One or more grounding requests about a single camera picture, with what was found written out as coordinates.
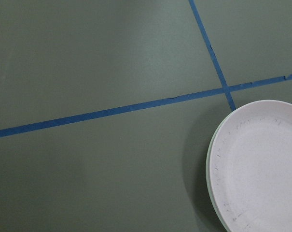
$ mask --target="round plate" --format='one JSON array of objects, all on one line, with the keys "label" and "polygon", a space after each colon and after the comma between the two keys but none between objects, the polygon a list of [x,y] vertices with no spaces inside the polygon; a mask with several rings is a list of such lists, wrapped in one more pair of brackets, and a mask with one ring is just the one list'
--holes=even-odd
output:
[{"label": "round plate", "polygon": [[232,112],[206,165],[212,204],[229,232],[292,232],[292,104],[255,101]]}]

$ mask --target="stack of plates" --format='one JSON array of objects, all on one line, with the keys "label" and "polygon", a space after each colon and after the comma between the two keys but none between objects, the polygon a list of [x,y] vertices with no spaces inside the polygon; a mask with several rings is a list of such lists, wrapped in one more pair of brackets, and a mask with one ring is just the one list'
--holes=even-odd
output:
[{"label": "stack of plates", "polygon": [[292,232],[292,104],[255,101],[217,128],[207,186],[229,232]]}]

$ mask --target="dish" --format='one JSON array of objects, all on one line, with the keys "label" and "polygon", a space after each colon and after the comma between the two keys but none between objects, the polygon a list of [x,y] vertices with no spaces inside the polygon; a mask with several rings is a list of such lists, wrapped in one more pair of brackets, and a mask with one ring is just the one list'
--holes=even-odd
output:
[{"label": "dish", "polygon": [[210,142],[206,179],[227,231],[292,232],[292,104],[233,111]]}]

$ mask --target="floor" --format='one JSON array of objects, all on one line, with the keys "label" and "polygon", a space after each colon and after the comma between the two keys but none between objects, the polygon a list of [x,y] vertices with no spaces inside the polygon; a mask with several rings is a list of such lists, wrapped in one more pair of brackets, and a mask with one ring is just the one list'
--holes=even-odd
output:
[{"label": "floor", "polygon": [[0,0],[0,232],[223,232],[218,124],[292,103],[292,0]]}]

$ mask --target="blue tape strip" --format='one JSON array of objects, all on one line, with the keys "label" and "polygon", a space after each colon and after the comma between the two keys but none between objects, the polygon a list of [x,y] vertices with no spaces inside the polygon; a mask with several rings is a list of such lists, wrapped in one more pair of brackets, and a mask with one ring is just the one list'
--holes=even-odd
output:
[{"label": "blue tape strip", "polygon": [[234,91],[238,91],[242,89],[264,86],[264,85],[274,84],[274,83],[288,81],[288,80],[292,80],[292,74],[289,75],[288,77],[279,76],[279,77],[269,78],[266,80],[254,81],[254,82],[248,82],[248,83],[244,83],[240,85],[230,86],[229,91],[234,92]]},{"label": "blue tape strip", "polygon": [[198,93],[181,95],[175,98],[148,101],[144,103],[122,106],[122,107],[112,108],[108,110],[96,111],[92,113],[69,116],[69,117],[64,117],[64,118],[58,118],[54,120],[28,124],[28,125],[23,125],[19,127],[12,127],[12,128],[0,130],[0,137],[25,133],[25,132],[34,131],[34,130],[37,131],[37,130],[50,128],[50,127],[57,127],[57,126],[62,126],[62,125],[70,124],[70,123],[100,118],[100,117],[118,115],[118,114],[123,114],[123,113],[131,112],[131,111],[142,110],[142,109],[147,109],[147,108],[152,108],[152,107],[157,107],[157,106],[162,106],[162,105],[168,105],[168,104],[173,104],[177,102],[184,102],[184,101],[189,101],[193,99],[213,96],[217,94],[223,94],[223,93],[224,91],[222,88],[217,88],[217,89],[202,91]]},{"label": "blue tape strip", "polygon": [[214,51],[213,51],[213,49],[211,47],[211,43],[210,43],[209,37],[208,37],[208,35],[206,33],[205,27],[204,27],[204,25],[202,23],[202,20],[201,20],[200,16],[199,16],[199,13],[197,11],[197,7],[196,7],[196,5],[194,3],[194,0],[189,0],[189,2],[190,2],[190,6],[192,8],[193,14],[195,16],[196,22],[197,22],[197,24],[199,26],[200,32],[201,32],[201,34],[202,34],[202,36],[204,38],[204,41],[205,41],[206,47],[208,49],[208,52],[210,54],[212,63],[214,65],[214,67],[215,67],[215,70],[217,71],[218,77],[220,79],[220,82],[221,82],[221,85],[223,87],[226,99],[227,99],[228,104],[229,104],[229,107],[233,111],[233,110],[236,109],[234,100],[233,100],[232,95],[231,95],[231,93],[229,91],[228,85],[226,83],[226,79],[225,79],[225,77],[223,75],[223,72],[222,72],[221,67],[219,65],[219,62],[217,60],[217,57],[215,56],[215,53],[214,53]]}]

